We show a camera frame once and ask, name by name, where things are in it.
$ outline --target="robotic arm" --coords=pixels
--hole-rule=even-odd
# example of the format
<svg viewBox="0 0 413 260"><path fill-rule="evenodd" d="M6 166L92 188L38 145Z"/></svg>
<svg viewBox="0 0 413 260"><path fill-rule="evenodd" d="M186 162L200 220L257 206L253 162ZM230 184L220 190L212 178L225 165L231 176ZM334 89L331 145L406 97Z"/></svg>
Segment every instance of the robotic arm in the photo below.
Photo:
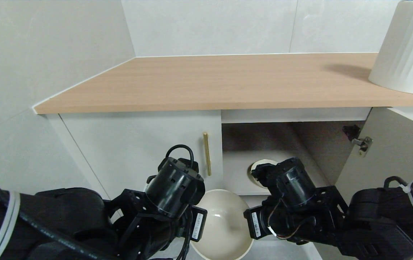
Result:
<svg viewBox="0 0 413 260"><path fill-rule="evenodd" d="M185 148L190 159L170 153ZM195 207L205 194L203 178L192 150L173 146L147 179L147 189L125 189L113 200L103 200L85 188L20 194L20 219L0 259L25 260L146 260L165 250L175 237L185 242L177 260L185 260L189 242L199 241L207 211ZM8 193L0 190L0 234L7 212ZM123 216L113 224L117 210ZM201 222L193 222L203 214Z"/></svg>
<svg viewBox="0 0 413 260"><path fill-rule="evenodd" d="M259 165L252 175L271 193L244 212L252 238L328 244L360 260L413 257L413 206L402 188L389 188L391 181L407 186L402 179L358 191L348 206L335 186L316 188L298 158Z"/></svg>
<svg viewBox="0 0 413 260"><path fill-rule="evenodd" d="M187 149L190 159L171 158L176 148ZM360 260L413 257L413 206L401 188L389 188L391 181L407 186L400 178L386 179L384 188L358 191L348 206L335 186L316 188L297 158L259 165L252 174L271 193L261 206L244 212L252 238L275 235L299 245L333 245ZM20 194L22 221L15 222L0 259L147 260L175 237L184 237L177 257L184 260L189 241L201 239L207 215L195 207L205 185L190 148L171 148L149 183L145 191L125 189L111 201L84 188ZM9 201L0 189L0 230ZM122 217L111 223L119 209Z"/></svg>

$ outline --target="white vase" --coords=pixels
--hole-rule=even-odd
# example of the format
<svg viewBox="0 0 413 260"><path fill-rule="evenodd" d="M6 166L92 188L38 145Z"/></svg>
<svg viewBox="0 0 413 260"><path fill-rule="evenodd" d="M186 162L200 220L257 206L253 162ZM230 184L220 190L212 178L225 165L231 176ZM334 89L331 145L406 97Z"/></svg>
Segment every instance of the white vase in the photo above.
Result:
<svg viewBox="0 0 413 260"><path fill-rule="evenodd" d="M413 0L398 3L368 79L382 87L413 93Z"/></svg>

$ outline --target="white bowl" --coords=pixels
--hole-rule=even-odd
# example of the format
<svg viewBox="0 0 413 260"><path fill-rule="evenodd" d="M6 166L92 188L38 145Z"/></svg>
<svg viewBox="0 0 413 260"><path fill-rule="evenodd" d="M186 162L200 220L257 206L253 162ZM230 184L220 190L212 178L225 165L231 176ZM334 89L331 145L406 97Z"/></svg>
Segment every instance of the white bowl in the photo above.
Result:
<svg viewBox="0 0 413 260"><path fill-rule="evenodd" d="M230 191L211 190L197 206L208 210L208 215L202 238L199 242L190 242L193 249L206 260L244 257L254 242L243 217L248 204Z"/></svg>

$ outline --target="wooden countertop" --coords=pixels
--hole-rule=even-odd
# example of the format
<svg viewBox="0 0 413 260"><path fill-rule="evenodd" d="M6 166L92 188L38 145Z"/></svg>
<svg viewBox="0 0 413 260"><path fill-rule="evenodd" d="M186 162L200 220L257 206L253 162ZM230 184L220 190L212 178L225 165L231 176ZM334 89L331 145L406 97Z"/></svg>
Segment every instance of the wooden countertop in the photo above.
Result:
<svg viewBox="0 0 413 260"><path fill-rule="evenodd" d="M315 107L413 107L376 86L376 53L136 58L37 105L38 114Z"/></svg>

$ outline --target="cabinet door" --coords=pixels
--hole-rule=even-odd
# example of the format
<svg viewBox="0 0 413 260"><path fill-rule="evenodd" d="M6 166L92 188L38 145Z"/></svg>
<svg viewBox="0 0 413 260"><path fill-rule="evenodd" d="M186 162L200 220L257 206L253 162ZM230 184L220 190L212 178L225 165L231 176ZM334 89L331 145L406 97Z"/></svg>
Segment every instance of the cabinet door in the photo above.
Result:
<svg viewBox="0 0 413 260"><path fill-rule="evenodd" d="M125 112L61 114L97 179L111 199L123 189L143 190L148 176L176 144L192 148L206 189L222 188L221 112ZM207 176L203 132L209 135L212 175ZM184 149L171 153L189 158Z"/></svg>
<svg viewBox="0 0 413 260"><path fill-rule="evenodd" d="M347 203L357 191L382 187L389 176L413 181L412 120L388 108L373 108L361 131L360 138L365 137L373 139L366 156L358 156L359 147L355 146L336 182ZM342 256L335 247L316 247L323 259L354 259Z"/></svg>

